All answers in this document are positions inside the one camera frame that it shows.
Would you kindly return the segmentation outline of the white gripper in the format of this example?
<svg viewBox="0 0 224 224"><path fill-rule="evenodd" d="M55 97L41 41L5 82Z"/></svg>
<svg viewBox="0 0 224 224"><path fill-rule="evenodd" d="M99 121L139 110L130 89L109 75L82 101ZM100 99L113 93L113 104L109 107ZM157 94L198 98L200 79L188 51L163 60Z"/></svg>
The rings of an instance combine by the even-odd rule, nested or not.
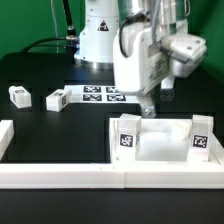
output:
<svg viewBox="0 0 224 224"><path fill-rule="evenodd" d="M119 36L113 43L114 81L117 90L125 95L139 96L143 118L156 116L155 105L150 92L161 82L160 99L172 100L175 77L168 75L168 59L154 48L151 28L127 26L122 32L122 46L128 57L124 57L119 46Z"/></svg>

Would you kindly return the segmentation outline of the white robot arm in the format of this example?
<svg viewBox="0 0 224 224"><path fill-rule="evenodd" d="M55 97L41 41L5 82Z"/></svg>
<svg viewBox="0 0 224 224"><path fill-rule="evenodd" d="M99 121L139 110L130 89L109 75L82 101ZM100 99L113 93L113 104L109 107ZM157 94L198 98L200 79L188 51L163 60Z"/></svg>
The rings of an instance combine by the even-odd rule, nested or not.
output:
<svg viewBox="0 0 224 224"><path fill-rule="evenodd" d="M155 116L153 89L172 85L192 58L172 45L188 38L188 0L85 0L85 27L74 59L113 71L118 92L135 96L145 118Z"/></svg>

